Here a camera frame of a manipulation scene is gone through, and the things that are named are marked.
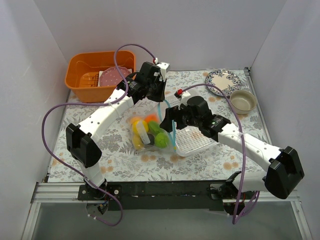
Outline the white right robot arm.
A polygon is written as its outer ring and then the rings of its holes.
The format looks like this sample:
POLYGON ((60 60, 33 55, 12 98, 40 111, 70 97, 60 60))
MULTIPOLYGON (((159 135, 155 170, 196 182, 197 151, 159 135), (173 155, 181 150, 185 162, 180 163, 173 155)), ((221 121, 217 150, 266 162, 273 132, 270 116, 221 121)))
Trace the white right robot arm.
POLYGON ((222 196, 237 199, 244 192, 268 191, 279 199, 286 199, 305 176, 294 148, 282 149, 241 133, 229 119, 213 114, 201 96, 167 108, 160 124, 168 133, 188 126, 197 127, 205 137, 245 154, 262 168, 259 172, 232 174, 220 187, 222 196))

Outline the clear zip top bag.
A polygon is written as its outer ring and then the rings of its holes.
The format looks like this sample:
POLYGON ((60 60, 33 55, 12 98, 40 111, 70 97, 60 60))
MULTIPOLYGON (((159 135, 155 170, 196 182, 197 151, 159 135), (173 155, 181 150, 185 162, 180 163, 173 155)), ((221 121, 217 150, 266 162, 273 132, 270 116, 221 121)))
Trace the clear zip top bag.
POLYGON ((161 150, 176 152, 176 129, 172 121, 172 132, 160 127, 164 120, 165 111, 173 105, 167 100, 159 102, 145 115, 133 115, 127 119, 130 130, 130 140, 136 151, 161 150))

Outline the green avocado half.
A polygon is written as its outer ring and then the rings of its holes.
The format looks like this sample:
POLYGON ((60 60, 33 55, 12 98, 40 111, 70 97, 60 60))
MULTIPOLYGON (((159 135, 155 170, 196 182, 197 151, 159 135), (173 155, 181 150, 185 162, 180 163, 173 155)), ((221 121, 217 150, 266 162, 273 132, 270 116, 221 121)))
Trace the green avocado half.
POLYGON ((160 125, 159 125, 158 122, 150 121, 147 124, 148 124, 149 131, 154 135, 157 135, 159 133, 163 133, 164 132, 164 130, 162 128, 160 128, 160 125))

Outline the orange tangerine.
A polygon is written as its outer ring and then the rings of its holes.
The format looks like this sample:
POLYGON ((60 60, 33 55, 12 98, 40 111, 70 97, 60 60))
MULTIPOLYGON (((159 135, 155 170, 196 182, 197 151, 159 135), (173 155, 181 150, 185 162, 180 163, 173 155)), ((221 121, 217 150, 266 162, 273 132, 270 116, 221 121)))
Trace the orange tangerine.
POLYGON ((144 120, 145 120, 147 123, 149 123, 149 122, 151 122, 151 121, 156 122, 156 123, 159 122, 159 119, 158 119, 158 117, 157 117, 157 115, 156 115, 155 113, 152 113, 152 114, 147 115, 147 116, 144 118, 144 120))

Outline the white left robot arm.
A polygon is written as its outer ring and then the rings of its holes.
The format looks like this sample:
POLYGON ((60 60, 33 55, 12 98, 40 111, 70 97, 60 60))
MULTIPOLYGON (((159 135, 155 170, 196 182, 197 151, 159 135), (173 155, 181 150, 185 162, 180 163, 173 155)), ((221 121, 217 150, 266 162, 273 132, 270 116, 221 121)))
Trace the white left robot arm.
POLYGON ((95 200, 106 196, 107 181, 103 177, 99 160, 102 151, 97 143, 108 127, 138 101, 148 98, 154 102, 165 99, 166 74, 170 64, 144 62, 140 71, 129 74, 88 118, 78 125, 66 128, 66 146, 84 174, 86 192, 95 200))

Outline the orange yellow peach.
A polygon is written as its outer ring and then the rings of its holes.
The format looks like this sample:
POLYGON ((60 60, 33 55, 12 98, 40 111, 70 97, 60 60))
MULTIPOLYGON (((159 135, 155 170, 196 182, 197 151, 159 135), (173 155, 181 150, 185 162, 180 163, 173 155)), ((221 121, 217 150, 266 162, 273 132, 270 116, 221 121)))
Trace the orange yellow peach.
POLYGON ((135 122, 137 122, 137 121, 140 121, 141 119, 142 119, 141 117, 135 116, 135 117, 132 117, 129 122, 130 122, 131 124, 133 124, 133 123, 135 123, 135 122))

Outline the bumpy green lime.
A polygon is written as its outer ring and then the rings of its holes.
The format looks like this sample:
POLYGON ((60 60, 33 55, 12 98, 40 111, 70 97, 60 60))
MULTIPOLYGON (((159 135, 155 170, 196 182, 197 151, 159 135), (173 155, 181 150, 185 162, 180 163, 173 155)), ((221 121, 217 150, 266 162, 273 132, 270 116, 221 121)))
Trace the bumpy green lime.
POLYGON ((169 146, 170 140, 166 133, 160 132, 154 138, 154 145, 157 148, 165 149, 169 146))

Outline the yellow lemon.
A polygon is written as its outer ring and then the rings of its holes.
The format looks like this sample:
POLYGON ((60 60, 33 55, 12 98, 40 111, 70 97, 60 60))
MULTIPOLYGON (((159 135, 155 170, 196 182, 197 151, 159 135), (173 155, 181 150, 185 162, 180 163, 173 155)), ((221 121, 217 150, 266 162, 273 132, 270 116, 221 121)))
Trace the yellow lemon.
POLYGON ((137 120, 132 124, 132 131, 136 135, 142 133, 143 131, 147 133, 149 131, 149 126, 145 120, 137 120))

